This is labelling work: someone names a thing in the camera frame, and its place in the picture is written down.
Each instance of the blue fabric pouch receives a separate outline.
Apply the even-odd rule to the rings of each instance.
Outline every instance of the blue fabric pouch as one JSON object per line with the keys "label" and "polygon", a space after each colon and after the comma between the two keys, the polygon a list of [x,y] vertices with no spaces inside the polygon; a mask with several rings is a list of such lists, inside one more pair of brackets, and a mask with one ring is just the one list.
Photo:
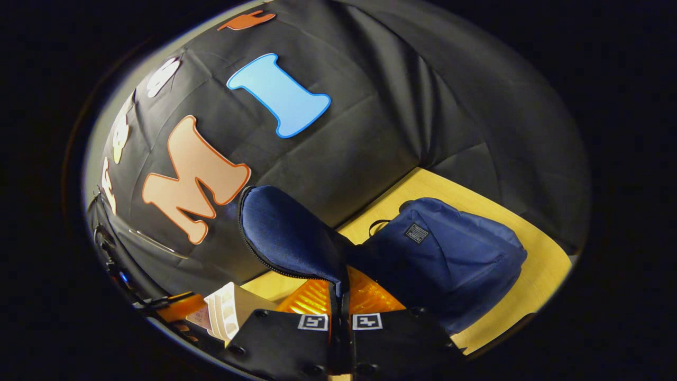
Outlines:
{"label": "blue fabric pouch", "polygon": [[409,201],[395,219],[355,246],[348,264],[407,308],[427,309],[455,334],[505,296],[526,257],[508,227],[421,198]]}
{"label": "blue fabric pouch", "polygon": [[355,246],[291,196],[274,186],[250,186],[238,214],[245,244],[270,269],[329,281],[337,298],[347,290],[346,255]]}

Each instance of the black fabric backdrop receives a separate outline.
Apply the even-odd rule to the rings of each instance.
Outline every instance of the black fabric backdrop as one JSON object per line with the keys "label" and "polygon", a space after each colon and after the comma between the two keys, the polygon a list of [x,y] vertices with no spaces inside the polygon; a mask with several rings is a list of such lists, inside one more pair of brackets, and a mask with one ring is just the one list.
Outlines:
{"label": "black fabric backdrop", "polygon": [[[117,217],[189,257],[125,239],[161,287],[210,294],[265,271],[242,244],[236,202],[202,218],[209,233],[193,245],[141,199],[149,173],[176,177],[167,138],[186,115],[217,151],[252,169],[249,184],[281,188],[333,227],[420,166],[524,217],[568,254],[583,246],[591,194],[578,130],[547,80],[510,48],[417,1],[285,0],[246,12],[256,9],[277,16],[243,31],[215,26],[186,43],[167,57],[181,65],[153,98],[148,73],[127,113],[119,164],[112,131],[106,144]],[[332,98],[293,138],[275,134],[275,117],[248,92],[225,86],[267,53],[303,87]]]}
{"label": "black fabric backdrop", "polygon": [[[454,369],[454,379],[673,378],[666,280],[674,277],[674,2],[444,4],[515,48],[562,96],[590,154],[594,195],[589,240],[560,292],[510,340]],[[118,59],[152,35],[177,36],[180,24],[198,24],[232,3],[5,6],[5,47],[13,54],[4,60],[12,139],[3,160],[11,216],[6,377],[233,379],[152,329],[104,276],[79,213],[88,131],[69,139]]]}

